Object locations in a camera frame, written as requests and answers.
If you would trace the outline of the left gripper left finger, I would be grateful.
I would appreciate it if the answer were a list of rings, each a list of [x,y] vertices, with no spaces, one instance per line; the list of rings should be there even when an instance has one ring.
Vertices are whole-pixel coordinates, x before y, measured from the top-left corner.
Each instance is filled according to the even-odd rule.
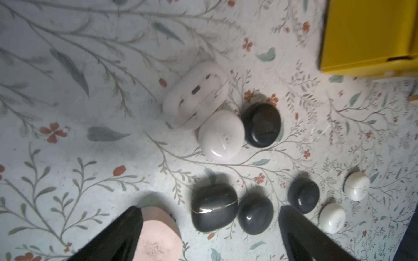
[[[132,261],[143,228],[140,208],[131,206],[69,261]]]

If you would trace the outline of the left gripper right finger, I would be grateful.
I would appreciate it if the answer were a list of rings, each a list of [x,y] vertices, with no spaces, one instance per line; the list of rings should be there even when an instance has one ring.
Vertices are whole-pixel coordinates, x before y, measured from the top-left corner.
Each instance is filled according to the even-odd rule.
[[[290,261],[355,260],[293,206],[281,207],[278,223]]]

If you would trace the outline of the pink oval earphone case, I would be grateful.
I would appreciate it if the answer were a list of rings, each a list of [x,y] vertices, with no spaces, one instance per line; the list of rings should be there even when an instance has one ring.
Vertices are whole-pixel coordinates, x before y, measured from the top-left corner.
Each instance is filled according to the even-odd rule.
[[[134,261],[178,261],[182,238],[174,219],[159,207],[142,208],[144,219]]]

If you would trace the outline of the yellow drawer cabinet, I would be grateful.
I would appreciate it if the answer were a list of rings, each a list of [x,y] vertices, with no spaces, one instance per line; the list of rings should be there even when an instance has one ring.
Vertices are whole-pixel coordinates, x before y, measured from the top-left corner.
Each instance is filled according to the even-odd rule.
[[[329,1],[320,70],[353,77],[418,76],[417,1]]]

